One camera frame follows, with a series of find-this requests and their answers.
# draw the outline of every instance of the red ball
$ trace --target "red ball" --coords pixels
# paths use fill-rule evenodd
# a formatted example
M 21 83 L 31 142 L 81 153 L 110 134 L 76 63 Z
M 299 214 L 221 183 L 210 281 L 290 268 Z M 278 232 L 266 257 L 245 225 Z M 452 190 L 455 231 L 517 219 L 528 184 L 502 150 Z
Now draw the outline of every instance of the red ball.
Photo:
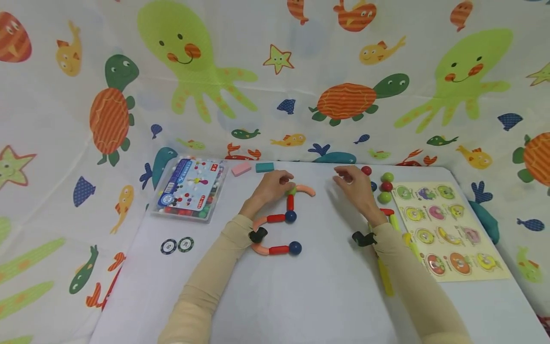
M 369 167 L 369 166 L 363 166 L 361 168 L 361 172 L 363 172 L 364 174 L 366 174 L 367 176 L 370 176 L 371 173 L 372 173 L 372 169 Z
M 380 185 L 380 190 L 390 192 L 391 190 L 393 190 L 393 184 L 390 182 L 383 182 Z

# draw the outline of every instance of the green ball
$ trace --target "green ball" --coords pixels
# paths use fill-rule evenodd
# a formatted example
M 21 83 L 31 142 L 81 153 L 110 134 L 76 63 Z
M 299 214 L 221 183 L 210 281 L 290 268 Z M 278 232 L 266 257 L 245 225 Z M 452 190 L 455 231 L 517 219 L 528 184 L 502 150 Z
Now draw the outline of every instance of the green ball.
M 382 175 L 382 178 L 380 178 L 383 182 L 390 182 L 393 183 L 393 173 L 386 172 Z
M 388 204 L 392 200 L 392 194 L 389 192 L 381 192 L 380 195 L 378 195 L 378 201 L 382 204 Z

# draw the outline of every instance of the wooden puzzle board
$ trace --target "wooden puzzle board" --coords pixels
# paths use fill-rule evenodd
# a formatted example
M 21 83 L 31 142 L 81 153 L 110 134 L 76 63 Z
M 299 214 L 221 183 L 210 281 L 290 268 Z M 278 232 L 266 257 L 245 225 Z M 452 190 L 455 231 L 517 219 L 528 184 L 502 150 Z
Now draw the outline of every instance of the wooden puzzle board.
M 454 186 L 395 183 L 392 194 L 422 263 L 438 282 L 510 278 L 502 257 Z

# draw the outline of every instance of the orange curved stick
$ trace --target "orange curved stick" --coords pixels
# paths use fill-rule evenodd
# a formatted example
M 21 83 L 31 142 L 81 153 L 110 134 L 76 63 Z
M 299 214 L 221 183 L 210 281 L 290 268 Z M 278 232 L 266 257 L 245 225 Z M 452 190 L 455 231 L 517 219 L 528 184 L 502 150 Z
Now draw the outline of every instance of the orange curved stick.
M 296 191 L 305 192 L 311 197 L 315 196 L 315 190 L 305 185 L 296 185 Z

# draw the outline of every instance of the cartoon sea animal fabric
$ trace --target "cartoon sea animal fabric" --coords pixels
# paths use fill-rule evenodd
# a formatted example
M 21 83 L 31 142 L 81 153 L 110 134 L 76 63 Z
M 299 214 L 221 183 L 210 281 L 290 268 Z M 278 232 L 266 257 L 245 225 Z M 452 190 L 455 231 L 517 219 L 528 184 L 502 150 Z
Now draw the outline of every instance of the cartoon sea animal fabric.
M 510 85 L 504 81 L 483 83 L 481 79 L 500 61 L 512 43 L 512 31 L 492 29 L 469 35 L 455 44 L 441 59 L 436 68 L 436 93 L 421 106 L 415 107 L 395 121 L 402 128 L 429 112 L 416 128 L 423 132 L 439 110 L 443 111 L 443 126 L 453 118 L 460 103 L 466 104 L 470 119 L 478 119 L 478 99 L 488 92 L 505 92 Z
M 187 6 L 170 0 L 152 1 L 140 9 L 137 28 L 149 51 L 178 78 L 179 84 L 172 96 L 174 113 L 183 114 L 185 103 L 192 97 L 202 120 L 210 123 L 210 112 L 203 100 L 206 94 L 224 115 L 235 118 L 235 112 L 222 98 L 222 90 L 248 110 L 257 110 L 256 105 L 233 85 L 235 81 L 254 82 L 256 74 L 241 68 L 218 68 L 208 30 Z

